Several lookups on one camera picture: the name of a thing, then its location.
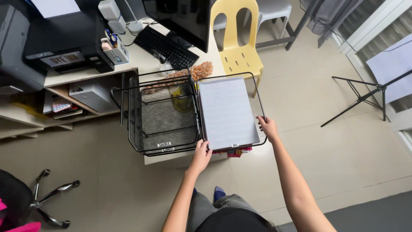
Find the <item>tiled floor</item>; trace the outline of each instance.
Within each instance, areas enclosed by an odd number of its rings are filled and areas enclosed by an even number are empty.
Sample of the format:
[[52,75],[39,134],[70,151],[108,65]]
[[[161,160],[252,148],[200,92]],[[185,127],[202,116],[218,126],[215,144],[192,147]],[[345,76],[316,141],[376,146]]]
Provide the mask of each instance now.
[[[293,1],[293,27],[302,15]],[[273,38],[271,27],[261,26],[258,41]],[[279,45],[258,53],[265,65],[259,86],[264,110],[276,120],[322,211],[412,190],[412,161],[379,111],[360,104],[320,128],[356,100],[346,82],[331,76],[360,80],[334,41],[318,49],[317,36],[305,27],[290,51]],[[56,218],[71,220],[67,231],[76,232],[159,231],[184,172],[145,166],[117,116],[78,123],[74,131],[0,142],[0,168],[29,185],[42,169],[51,169],[41,195],[79,179],[77,189],[44,206]],[[275,224],[291,221],[268,142],[241,158],[210,163],[196,188],[212,199],[216,185],[241,195]]]

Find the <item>light stand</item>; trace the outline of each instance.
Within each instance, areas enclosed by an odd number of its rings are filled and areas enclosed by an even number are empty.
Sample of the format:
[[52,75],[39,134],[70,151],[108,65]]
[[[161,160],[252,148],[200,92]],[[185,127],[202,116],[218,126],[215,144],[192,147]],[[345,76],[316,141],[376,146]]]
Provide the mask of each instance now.
[[[346,80],[346,81],[348,82],[349,86],[351,87],[351,89],[353,90],[353,92],[358,96],[358,99],[356,100],[356,102],[355,102],[354,104],[352,104],[351,106],[349,106],[348,108],[346,108],[346,110],[342,111],[340,114],[336,115],[335,117],[333,117],[333,118],[330,119],[329,121],[327,121],[327,122],[325,122],[324,124],[322,124],[321,127],[323,127],[324,125],[330,123],[331,121],[333,121],[333,120],[336,119],[337,117],[343,115],[346,111],[354,108],[357,104],[359,104],[359,103],[361,103],[361,102],[366,102],[366,103],[368,103],[369,105],[372,105],[372,106],[374,106],[374,107],[382,110],[382,112],[383,112],[383,120],[386,121],[386,118],[387,118],[387,116],[386,116],[386,108],[385,108],[385,90],[386,90],[386,88],[388,87],[388,85],[393,84],[394,82],[396,82],[396,81],[398,81],[398,80],[400,80],[400,79],[402,79],[402,78],[404,78],[404,77],[406,77],[406,76],[408,76],[408,75],[410,75],[410,74],[412,74],[412,70],[409,70],[408,72],[400,75],[399,77],[397,77],[397,78],[389,81],[388,83],[386,83],[386,84],[384,84],[384,85],[381,85],[381,84],[372,84],[372,83],[367,83],[367,82],[363,82],[363,81],[351,80],[351,79],[346,79],[346,78],[341,78],[341,77],[333,76],[332,78],[341,79],[341,80]],[[375,89],[375,90],[372,90],[370,93],[367,93],[367,94],[361,96],[361,95],[359,94],[359,92],[356,90],[355,86],[352,84],[352,82],[362,83],[362,84],[365,84],[365,85],[373,85],[373,86],[376,86],[376,89]],[[370,102],[370,101],[367,100],[367,98],[369,98],[370,96],[374,95],[375,93],[377,93],[377,92],[379,92],[379,91],[382,91],[382,107],[380,107],[380,106],[376,105],[375,103],[372,103],[372,102]]]

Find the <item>black mesh paper tray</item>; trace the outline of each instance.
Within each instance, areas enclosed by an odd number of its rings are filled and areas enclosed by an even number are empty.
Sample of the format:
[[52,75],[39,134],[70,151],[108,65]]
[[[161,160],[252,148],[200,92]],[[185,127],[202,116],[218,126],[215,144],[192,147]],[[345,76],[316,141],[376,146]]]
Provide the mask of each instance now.
[[189,75],[168,77],[172,70],[130,79],[129,141],[146,156],[194,150],[200,138]]
[[[263,118],[266,120],[265,113],[263,112],[262,103],[260,101],[259,92],[258,92],[258,89],[256,87],[255,77],[253,76],[252,73],[246,72],[246,73],[238,73],[238,74],[225,75],[225,76],[201,78],[201,79],[196,81],[196,86],[198,86],[198,84],[200,82],[207,82],[207,81],[234,78],[234,77],[243,77],[243,79],[245,81],[246,91],[247,91],[247,94],[248,94],[248,99],[249,99],[250,108],[252,110],[253,117],[263,116]],[[200,112],[199,116],[200,116],[200,120],[201,120],[201,136],[202,136],[202,139],[206,140],[207,139],[207,132],[206,132],[206,127],[204,126],[205,122],[204,122],[204,118],[203,118],[203,111],[202,111],[202,105],[201,105],[201,95],[200,95],[200,92],[199,92],[199,88],[197,88],[196,97],[197,97],[197,103],[198,103],[199,112]],[[244,144],[244,145],[240,145],[238,147],[226,147],[226,148],[216,149],[214,151],[239,149],[239,148],[243,148],[243,147],[253,147],[253,146],[258,146],[258,145],[264,144],[266,142],[267,137],[266,137],[265,133],[263,133],[263,131],[261,131],[259,129],[260,125],[258,123],[259,123],[259,121],[255,118],[255,126],[256,126],[258,137],[259,137],[259,142],[256,142],[256,143],[253,143],[253,144]]]

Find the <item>blue sock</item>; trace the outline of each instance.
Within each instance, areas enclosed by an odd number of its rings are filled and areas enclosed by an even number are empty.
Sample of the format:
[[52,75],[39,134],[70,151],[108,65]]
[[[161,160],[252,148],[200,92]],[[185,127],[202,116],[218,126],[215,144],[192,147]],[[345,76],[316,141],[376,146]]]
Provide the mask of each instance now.
[[213,194],[213,203],[217,202],[221,197],[226,196],[225,191],[219,187],[215,187],[215,193]]

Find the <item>chair caster wheel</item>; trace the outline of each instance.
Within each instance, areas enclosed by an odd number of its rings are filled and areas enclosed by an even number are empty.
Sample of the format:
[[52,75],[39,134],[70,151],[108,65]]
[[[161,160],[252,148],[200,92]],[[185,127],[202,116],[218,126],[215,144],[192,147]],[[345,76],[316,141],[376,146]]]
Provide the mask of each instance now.
[[43,173],[43,176],[48,176],[50,174],[50,169],[44,169],[42,173]]
[[62,227],[63,229],[67,229],[67,228],[69,227],[70,223],[72,223],[72,222],[69,221],[69,220],[66,220],[66,221],[63,222],[63,224],[61,225],[61,227]]
[[80,181],[79,180],[73,181],[72,185],[74,188],[76,188],[80,185]]

